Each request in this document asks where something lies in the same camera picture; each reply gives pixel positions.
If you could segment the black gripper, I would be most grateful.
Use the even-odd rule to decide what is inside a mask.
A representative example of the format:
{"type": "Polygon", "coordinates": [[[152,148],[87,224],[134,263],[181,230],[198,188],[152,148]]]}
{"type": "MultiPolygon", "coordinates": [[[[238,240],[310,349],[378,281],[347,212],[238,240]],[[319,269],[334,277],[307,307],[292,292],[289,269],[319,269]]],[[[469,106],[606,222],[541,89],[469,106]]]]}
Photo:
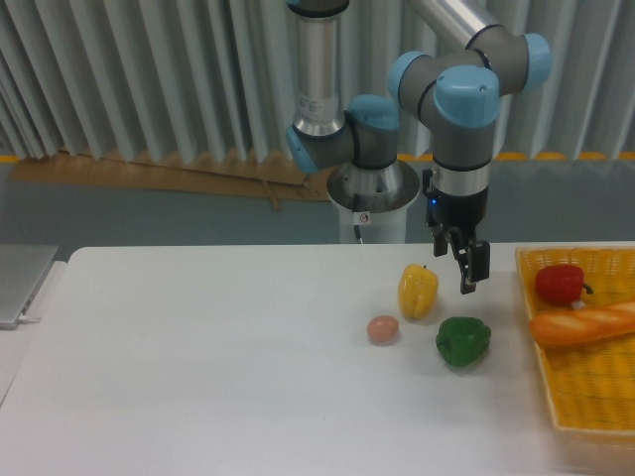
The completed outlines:
{"type": "Polygon", "coordinates": [[[486,213],[488,183],[461,184],[459,194],[443,188],[443,178],[465,172],[430,168],[423,171],[422,192],[427,200],[426,223],[433,232],[434,256],[447,254],[448,243],[460,271],[460,292],[473,293],[490,275],[490,243],[477,238],[476,229],[486,213]]]}

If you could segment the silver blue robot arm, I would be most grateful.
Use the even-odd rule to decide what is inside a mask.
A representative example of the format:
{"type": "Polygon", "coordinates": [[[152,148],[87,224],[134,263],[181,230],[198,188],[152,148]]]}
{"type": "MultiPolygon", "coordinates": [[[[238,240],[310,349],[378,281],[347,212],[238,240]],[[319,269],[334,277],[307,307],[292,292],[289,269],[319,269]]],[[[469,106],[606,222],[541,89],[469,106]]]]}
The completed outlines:
{"type": "Polygon", "coordinates": [[[540,86],[552,52],[538,34],[515,35],[471,1],[417,1],[414,9],[456,52],[399,56],[387,96],[339,94],[344,1],[291,1],[298,23],[299,92],[286,138],[307,174],[331,169],[329,197],[354,213],[393,211],[418,194],[434,252],[452,254],[460,289],[489,276],[490,246],[476,235],[487,203],[503,96],[540,86]]]}

